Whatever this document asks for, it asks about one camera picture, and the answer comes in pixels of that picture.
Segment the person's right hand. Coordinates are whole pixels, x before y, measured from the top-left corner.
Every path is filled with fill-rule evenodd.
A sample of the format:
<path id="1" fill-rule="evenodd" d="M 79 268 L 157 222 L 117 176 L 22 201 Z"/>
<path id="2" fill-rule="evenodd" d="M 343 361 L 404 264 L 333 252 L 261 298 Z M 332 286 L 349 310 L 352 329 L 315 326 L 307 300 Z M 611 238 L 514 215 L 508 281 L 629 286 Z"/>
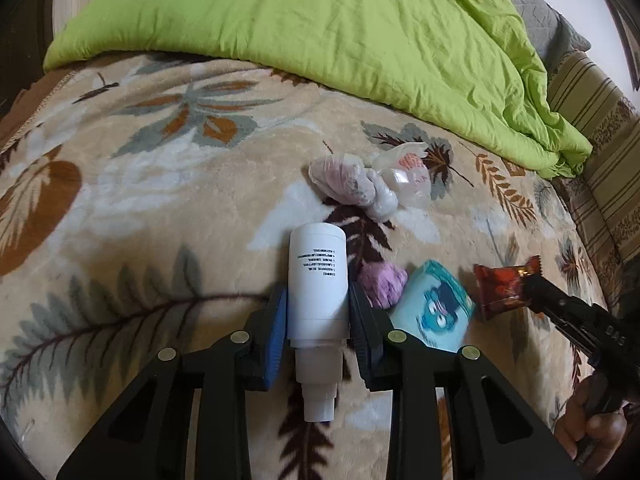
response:
<path id="1" fill-rule="evenodd" d="M 564 414 L 556 421 L 554 435 L 574 460 L 578 442 L 585 437 L 596 442 L 590 456 L 579 467 L 582 478 L 594 478 L 611 460 L 623 442 L 627 421 L 623 410 L 588 416 L 585 411 L 590 398 L 594 374 L 582 380 L 567 400 Z"/>

